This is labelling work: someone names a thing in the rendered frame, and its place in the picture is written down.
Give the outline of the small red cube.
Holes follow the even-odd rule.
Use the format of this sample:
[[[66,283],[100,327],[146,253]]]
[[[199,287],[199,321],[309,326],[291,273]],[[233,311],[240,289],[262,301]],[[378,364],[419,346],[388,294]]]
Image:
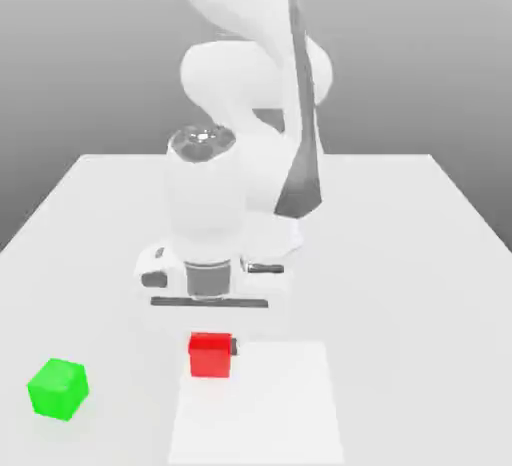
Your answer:
[[[194,332],[188,342],[190,373],[197,378],[228,378],[231,371],[232,336],[228,333]]]

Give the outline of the small green cube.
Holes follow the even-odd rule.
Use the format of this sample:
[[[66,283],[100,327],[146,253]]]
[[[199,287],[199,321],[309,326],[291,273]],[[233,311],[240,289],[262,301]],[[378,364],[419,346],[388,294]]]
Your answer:
[[[27,390],[36,414],[70,421],[89,395],[85,366],[50,358],[27,383]]]

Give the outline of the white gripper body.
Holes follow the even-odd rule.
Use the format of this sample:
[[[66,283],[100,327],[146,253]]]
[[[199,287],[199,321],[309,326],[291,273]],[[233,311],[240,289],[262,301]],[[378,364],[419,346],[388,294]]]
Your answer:
[[[184,327],[230,327],[251,323],[270,314],[270,303],[261,298],[192,299],[152,296],[152,312]]]

